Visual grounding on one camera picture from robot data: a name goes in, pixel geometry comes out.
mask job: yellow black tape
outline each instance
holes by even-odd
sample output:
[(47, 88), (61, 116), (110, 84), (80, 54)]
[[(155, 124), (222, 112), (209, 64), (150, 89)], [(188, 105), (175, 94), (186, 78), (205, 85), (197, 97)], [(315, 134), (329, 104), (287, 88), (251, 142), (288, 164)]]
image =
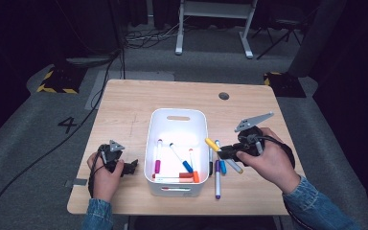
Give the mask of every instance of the yellow black tape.
[(49, 92), (49, 93), (71, 93), (78, 94), (79, 86), (74, 85), (63, 85), (61, 80), (57, 80), (58, 76), (55, 74), (54, 68), (51, 68), (50, 71), (46, 74), (40, 86), (37, 88), (37, 92)]

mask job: jean jacket sleeve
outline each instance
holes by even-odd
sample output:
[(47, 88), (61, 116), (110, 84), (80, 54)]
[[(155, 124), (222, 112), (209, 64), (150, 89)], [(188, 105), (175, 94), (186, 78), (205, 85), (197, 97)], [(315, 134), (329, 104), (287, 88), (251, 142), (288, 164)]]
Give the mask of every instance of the jean jacket sleeve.
[(299, 229), (360, 229), (304, 176), (297, 188), (291, 194), (283, 195), (283, 199)]
[(90, 199), (82, 229), (112, 229), (112, 207), (101, 199)]

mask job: marker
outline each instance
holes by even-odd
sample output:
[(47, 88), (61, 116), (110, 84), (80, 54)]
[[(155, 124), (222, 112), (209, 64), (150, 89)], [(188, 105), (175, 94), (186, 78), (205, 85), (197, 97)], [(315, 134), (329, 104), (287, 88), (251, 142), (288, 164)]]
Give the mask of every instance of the marker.
[(193, 168), (191, 168), (190, 164), (188, 164), (188, 162), (186, 160), (183, 160), (183, 159), (180, 158), (180, 156), (175, 151), (175, 145), (174, 145), (174, 143), (171, 143), (170, 144), (170, 148), (175, 153), (175, 155), (177, 156), (178, 160), (181, 161), (181, 163), (183, 164), (183, 166), (185, 167), (185, 169), (188, 171), (188, 173), (192, 173), (193, 172)]
[(215, 162), (215, 198), (220, 199), (220, 168), (219, 160)]
[[(219, 144), (219, 140), (215, 140), (215, 144), (220, 147), (220, 144)], [(225, 162), (219, 158), (219, 154), (218, 154), (218, 160), (219, 160), (219, 163), (220, 163), (220, 171), (223, 173), (223, 174), (226, 174), (226, 166), (225, 166)]]
[(234, 161), (234, 159), (225, 159), (226, 163), (232, 167), (239, 174), (243, 173), (243, 169)]
[(160, 151), (161, 151), (161, 145), (163, 144), (163, 141), (161, 139), (159, 139), (157, 141), (157, 153), (156, 153), (156, 162), (154, 164), (154, 172), (155, 173), (160, 173)]
[(199, 183), (199, 175), (196, 170), (196, 160), (194, 159), (193, 149), (189, 149), (188, 152), (190, 153), (191, 165), (193, 166), (194, 183)]
[(154, 173), (151, 178), (191, 178), (193, 174), (190, 172), (180, 173)]
[(212, 175), (212, 172), (214, 170), (214, 163), (212, 161), (212, 149), (211, 148), (208, 148), (209, 150), (209, 158), (210, 158), (210, 171), (209, 171), (209, 175)]
[[(215, 151), (219, 151), (220, 148), (219, 146), (217, 146), (216, 143), (214, 143), (211, 139), (209, 138), (205, 138), (205, 143), (207, 143), (207, 145), (215, 150)], [(228, 163), (236, 172), (238, 172), (239, 174), (243, 173), (243, 169), (235, 163), (235, 161), (233, 159), (225, 159), (226, 163)]]
[(219, 147), (217, 146), (217, 144), (215, 144), (215, 142), (213, 140), (211, 140), (210, 138), (205, 138), (205, 143), (214, 151), (219, 151)]
[(193, 178), (153, 178), (155, 183), (193, 183)]

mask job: blue marker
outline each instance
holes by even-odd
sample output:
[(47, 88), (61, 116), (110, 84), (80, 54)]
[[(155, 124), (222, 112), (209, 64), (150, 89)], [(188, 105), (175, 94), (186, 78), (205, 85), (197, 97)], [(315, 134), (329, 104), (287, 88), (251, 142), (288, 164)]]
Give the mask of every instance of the blue marker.
[(193, 168), (191, 168), (190, 164), (188, 164), (188, 162), (186, 160), (181, 159), (181, 157), (175, 151), (175, 145), (173, 143), (170, 144), (170, 148), (175, 153), (175, 155), (177, 156), (178, 160), (180, 160), (181, 163), (183, 163), (183, 166), (188, 171), (188, 173), (192, 173), (193, 172)]
[[(215, 144), (217, 144), (217, 146), (220, 147), (219, 140), (216, 140)], [(218, 154), (218, 159), (219, 159), (219, 163), (220, 163), (220, 171), (222, 172), (222, 174), (226, 174), (225, 161), (223, 161), (222, 159), (219, 158), (219, 154)]]

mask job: wooden table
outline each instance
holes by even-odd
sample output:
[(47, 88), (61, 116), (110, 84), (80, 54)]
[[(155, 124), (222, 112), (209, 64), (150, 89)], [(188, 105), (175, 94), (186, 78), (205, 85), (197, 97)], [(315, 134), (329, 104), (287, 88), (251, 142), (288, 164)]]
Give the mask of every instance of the wooden table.
[[(227, 93), (228, 100), (219, 98)], [(274, 116), (258, 124), (270, 127), (294, 152), (296, 171), (304, 175), (279, 105), (270, 87), (222, 83), (175, 82), (156, 80), (110, 80), (103, 94), (77, 178), (89, 177), (86, 160), (100, 144), (115, 140), (126, 149), (126, 162), (139, 159), (134, 175), (125, 175), (112, 199), (113, 213), (125, 215), (286, 215), (281, 191), (261, 178), (252, 168), (238, 174), (227, 166), (221, 177), (221, 199), (215, 199), (212, 175), (197, 197), (162, 197), (150, 193), (144, 176), (144, 159), (150, 117), (158, 108), (188, 108), (202, 111), (208, 136), (222, 146), (237, 143), (235, 127), (241, 119), (266, 114)], [(87, 186), (75, 186), (68, 211), (84, 214), (89, 193)]]

